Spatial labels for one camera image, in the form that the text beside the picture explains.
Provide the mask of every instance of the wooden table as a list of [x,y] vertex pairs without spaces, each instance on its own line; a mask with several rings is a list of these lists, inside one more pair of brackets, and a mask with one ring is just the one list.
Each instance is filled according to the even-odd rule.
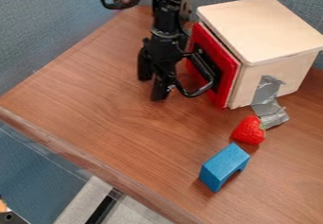
[[323,72],[280,98],[291,120],[241,145],[248,167],[214,194],[199,169],[252,110],[177,91],[150,102],[136,58],[151,21],[120,13],[2,96],[2,119],[177,223],[323,223]]

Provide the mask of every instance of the white box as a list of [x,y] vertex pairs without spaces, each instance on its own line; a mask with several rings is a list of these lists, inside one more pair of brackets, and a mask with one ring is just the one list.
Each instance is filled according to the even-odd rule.
[[323,49],[323,36],[277,0],[209,5],[199,7],[197,15],[241,62],[231,109],[251,104],[264,75],[286,83],[279,95],[295,92]]

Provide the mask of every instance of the gray metal piece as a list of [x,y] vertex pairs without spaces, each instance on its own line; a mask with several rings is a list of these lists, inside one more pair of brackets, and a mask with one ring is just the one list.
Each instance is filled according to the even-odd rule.
[[10,211],[7,213],[0,213],[0,223],[2,224],[29,224],[20,216]]
[[265,129],[272,128],[289,120],[285,108],[276,99],[282,84],[284,82],[281,80],[271,76],[263,76],[253,97],[251,107],[262,119]]

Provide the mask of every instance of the red heart-shaped object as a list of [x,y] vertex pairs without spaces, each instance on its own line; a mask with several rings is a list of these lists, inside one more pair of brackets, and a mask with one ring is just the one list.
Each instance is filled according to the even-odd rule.
[[233,131],[232,138],[246,144],[260,144],[265,138],[261,119],[256,115],[247,116]]

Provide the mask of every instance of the blue block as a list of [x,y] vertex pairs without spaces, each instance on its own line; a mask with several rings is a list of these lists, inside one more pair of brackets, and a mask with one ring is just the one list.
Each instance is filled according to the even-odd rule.
[[250,156],[232,143],[202,165],[199,179],[213,192],[221,189],[225,181],[236,171],[243,171]]

